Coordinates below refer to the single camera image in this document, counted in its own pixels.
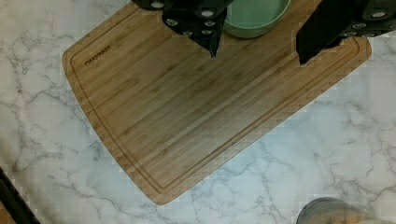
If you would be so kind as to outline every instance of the black robotic arm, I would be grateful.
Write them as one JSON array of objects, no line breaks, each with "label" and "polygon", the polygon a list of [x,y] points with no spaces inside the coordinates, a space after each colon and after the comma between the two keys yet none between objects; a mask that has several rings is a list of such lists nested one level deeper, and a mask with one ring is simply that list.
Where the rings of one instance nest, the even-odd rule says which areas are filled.
[{"label": "black robotic arm", "polygon": [[[233,0],[133,0],[162,10],[163,23],[216,57],[227,6]],[[351,36],[374,37],[396,30],[396,0],[322,0],[296,36],[300,64]]]}]

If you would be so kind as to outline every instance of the wooden cutting board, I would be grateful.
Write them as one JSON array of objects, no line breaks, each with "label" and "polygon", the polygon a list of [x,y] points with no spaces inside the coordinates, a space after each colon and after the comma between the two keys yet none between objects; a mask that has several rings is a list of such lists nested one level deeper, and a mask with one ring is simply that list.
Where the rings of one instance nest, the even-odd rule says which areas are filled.
[{"label": "wooden cutting board", "polygon": [[15,224],[7,209],[0,203],[0,224]]},{"label": "wooden cutting board", "polygon": [[369,58],[367,39],[350,38],[299,66],[295,34],[318,3],[293,0],[256,39],[224,33],[216,60],[131,3],[68,49],[64,69],[126,174],[168,203]]}]

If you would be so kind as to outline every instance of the brand logo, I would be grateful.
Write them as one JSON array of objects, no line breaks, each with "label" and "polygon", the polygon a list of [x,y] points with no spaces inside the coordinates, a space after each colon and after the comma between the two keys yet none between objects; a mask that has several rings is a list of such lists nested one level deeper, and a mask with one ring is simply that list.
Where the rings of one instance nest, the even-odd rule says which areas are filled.
[{"label": "brand logo", "polygon": [[106,53],[106,51],[108,51],[109,49],[110,49],[110,46],[108,45],[107,47],[105,47],[104,49],[99,51],[97,54],[95,54],[95,56],[91,57],[87,62],[85,62],[85,65],[88,65],[88,64],[92,63],[93,61],[97,60],[100,56],[102,56],[104,53]]}]

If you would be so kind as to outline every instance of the gray marble veining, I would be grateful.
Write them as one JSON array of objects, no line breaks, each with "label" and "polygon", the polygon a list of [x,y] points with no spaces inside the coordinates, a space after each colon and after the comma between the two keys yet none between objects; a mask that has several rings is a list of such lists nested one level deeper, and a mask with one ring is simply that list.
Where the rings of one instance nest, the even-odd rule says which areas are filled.
[{"label": "gray marble veining", "polygon": [[126,0],[0,0],[0,166],[42,223],[294,223],[322,196],[396,221],[396,35],[164,206],[121,170],[81,111],[62,53]]}]

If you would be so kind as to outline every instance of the black metal part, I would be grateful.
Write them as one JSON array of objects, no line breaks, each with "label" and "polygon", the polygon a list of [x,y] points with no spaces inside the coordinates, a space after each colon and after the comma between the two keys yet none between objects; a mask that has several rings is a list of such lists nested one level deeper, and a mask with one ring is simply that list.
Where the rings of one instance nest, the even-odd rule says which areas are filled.
[{"label": "black metal part", "polygon": [[17,224],[40,224],[1,168],[0,201]]},{"label": "black metal part", "polygon": [[322,0],[296,36],[300,64],[350,36],[374,37],[393,30],[395,0]]},{"label": "black metal part", "polygon": [[[159,0],[133,0],[139,7],[158,10]],[[179,35],[185,35],[216,57],[227,6],[233,0],[160,0],[163,1],[163,23]]]},{"label": "black metal part", "polygon": [[161,7],[154,7],[155,3],[164,4],[164,0],[133,0],[135,4],[145,10],[157,11],[163,10]]}]

